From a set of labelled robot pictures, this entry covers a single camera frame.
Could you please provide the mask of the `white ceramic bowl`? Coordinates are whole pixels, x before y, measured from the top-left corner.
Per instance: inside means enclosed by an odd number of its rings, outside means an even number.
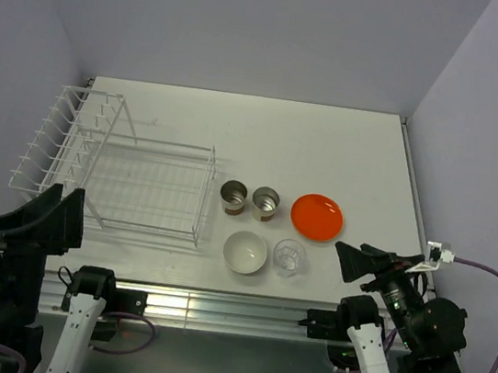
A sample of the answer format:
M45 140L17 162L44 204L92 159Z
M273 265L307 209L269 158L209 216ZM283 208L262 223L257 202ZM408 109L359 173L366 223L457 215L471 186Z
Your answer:
M262 269L268 258L266 242L249 231L235 232L222 247L224 263L240 275L251 275Z

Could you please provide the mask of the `orange plate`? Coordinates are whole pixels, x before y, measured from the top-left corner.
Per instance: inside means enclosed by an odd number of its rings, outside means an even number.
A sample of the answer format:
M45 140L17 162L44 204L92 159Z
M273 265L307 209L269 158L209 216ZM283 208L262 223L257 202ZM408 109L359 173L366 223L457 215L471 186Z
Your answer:
M335 239L345 226L340 207L325 195L302 195L294 201L289 214L296 231L315 242Z

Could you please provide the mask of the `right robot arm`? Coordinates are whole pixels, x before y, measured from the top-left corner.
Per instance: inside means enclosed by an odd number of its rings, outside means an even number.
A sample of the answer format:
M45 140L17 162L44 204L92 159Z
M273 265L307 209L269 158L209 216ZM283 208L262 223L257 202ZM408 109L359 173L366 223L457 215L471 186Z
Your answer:
M372 293L380 294L397 335L409 353L399 357L397 373L461 373L456 353L466 346L468 314L449 300L424 300L411 277L436 268L421 254L399 256L374 248L336 242L345 283L371 275L362 295L342 298L334 327L351 341L359 373L390 373L382 340L382 319Z

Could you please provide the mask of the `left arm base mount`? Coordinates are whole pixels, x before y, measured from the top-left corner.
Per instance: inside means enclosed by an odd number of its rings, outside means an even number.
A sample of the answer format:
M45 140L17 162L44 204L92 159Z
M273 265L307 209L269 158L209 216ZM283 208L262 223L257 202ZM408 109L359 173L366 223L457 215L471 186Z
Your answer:
M147 307L148 295L146 291L138 289L116 288L110 294L110 299L108 299L108 304L103 312L125 312L143 316Z

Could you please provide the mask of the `steel cup brown base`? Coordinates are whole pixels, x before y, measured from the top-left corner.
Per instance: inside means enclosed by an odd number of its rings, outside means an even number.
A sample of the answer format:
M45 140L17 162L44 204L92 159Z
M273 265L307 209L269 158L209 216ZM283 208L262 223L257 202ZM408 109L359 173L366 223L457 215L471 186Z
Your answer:
M267 222L275 217L277 207L280 205L280 196L272 187L261 186L254 191L252 202L254 218L258 221Z
M221 205L228 215L240 215L248 197L247 187L239 180L229 180L220 188Z

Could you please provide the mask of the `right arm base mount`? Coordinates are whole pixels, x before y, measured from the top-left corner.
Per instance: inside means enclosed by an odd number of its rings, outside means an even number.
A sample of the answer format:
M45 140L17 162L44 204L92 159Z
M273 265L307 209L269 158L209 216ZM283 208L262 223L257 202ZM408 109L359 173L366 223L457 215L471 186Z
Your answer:
M335 311L308 309L306 318L298 320L298 326L306 329L306 335L310 339L344 341L336 315Z

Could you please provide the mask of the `clear glass tumbler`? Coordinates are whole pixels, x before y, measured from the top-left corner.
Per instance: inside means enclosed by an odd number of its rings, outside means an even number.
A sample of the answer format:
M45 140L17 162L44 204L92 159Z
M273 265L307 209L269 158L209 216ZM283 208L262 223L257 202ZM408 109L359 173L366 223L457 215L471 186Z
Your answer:
M280 240L273 251L273 266L281 277L294 277L304 267L306 250L294 239Z

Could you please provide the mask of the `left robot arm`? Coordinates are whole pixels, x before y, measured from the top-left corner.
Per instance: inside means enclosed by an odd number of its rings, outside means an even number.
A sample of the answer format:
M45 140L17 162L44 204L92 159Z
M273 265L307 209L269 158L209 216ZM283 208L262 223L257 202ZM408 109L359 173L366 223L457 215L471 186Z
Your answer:
M44 330L35 321L47 257L79 248L85 191L52 185L0 216L0 373L41 373ZM62 310L67 320L45 373L79 373L101 313L118 299L113 271L85 266L72 277Z

